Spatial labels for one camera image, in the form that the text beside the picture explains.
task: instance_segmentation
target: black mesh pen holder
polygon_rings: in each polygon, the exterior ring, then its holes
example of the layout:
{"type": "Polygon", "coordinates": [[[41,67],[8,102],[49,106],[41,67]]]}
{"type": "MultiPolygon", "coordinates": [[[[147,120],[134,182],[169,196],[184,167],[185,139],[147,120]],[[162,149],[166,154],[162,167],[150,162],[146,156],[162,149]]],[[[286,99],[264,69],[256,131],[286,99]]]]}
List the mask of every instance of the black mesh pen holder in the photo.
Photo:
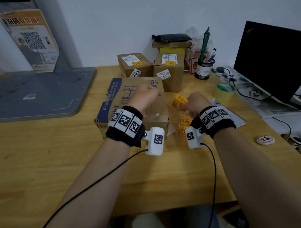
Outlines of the black mesh pen holder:
{"type": "Polygon", "coordinates": [[[209,78],[209,75],[210,75],[210,72],[211,72],[211,69],[212,69],[212,66],[214,63],[215,63],[214,59],[212,59],[210,61],[210,63],[204,63],[202,61],[198,61],[197,70],[196,70],[194,76],[197,79],[207,80],[209,78]]]}

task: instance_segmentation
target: tape roll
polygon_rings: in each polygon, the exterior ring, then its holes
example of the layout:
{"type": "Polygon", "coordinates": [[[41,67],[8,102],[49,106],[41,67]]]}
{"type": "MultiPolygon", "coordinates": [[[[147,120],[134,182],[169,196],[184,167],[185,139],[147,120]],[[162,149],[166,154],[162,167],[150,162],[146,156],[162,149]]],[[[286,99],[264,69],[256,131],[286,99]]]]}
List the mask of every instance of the tape roll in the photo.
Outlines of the tape roll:
{"type": "Polygon", "coordinates": [[[227,83],[219,83],[213,90],[212,96],[218,100],[230,100],[234,95],[235,88],[227,83]]]}

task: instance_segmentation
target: wrist strap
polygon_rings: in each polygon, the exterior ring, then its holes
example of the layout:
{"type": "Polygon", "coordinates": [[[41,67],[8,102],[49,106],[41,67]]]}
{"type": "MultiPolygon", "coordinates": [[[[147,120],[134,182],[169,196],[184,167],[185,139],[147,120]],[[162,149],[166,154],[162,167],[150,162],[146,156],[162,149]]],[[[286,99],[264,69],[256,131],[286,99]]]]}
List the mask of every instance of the wrist strap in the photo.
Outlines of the wrist strap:
{"type": "Polygon", "coordinates": [[[194,128],[201,128],[213,139],[215,133],[223,128],[233,127],[236,129],[231,116],[223,107],[209,106],[200,112],[200,117],[196,117],[191,122],[194,128]]]}
{"type": "Polygon", "coordinates": [[[141,148],[141,139],[145,132],[142,114],[131,106],[117,109],[109,122],[106,136],[115,141],[122,141],[129,146],[141,148]]]}

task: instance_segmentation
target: computer monitor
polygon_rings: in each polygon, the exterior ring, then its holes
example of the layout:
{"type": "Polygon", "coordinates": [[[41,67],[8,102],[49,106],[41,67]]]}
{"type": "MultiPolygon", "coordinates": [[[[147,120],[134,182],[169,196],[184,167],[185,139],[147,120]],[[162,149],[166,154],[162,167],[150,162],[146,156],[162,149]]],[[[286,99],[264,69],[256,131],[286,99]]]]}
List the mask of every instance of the computer monitor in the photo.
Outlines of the computer monitor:
{"type": "Polygon", "coordinates": [[[280,101],[301,86],[301,31],[247,21],[234,69],[280,101]]]}

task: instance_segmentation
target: smartphone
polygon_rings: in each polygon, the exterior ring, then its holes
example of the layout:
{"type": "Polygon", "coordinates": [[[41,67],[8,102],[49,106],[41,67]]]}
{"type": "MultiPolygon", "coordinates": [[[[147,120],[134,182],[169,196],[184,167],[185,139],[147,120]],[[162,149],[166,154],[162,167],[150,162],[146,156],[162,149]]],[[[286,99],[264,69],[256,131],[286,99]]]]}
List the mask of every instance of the smartphone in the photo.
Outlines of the smartphone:
{"type": "Polygon", "coordinates": [[[211,100],[209,100],[209,102],[214,106],[223,107],[229,113],[229,115],[233,118],[234,124],[237,128],[241,127],[242,125],[244,125],[246,123],[246,121],[243,118],[241,118],[239,115],[235,114],[234,112],[232,112],[230,109],[226,108],[225,106],[222,106],[222,104],[218,100],[211,99],[211,100]]]}

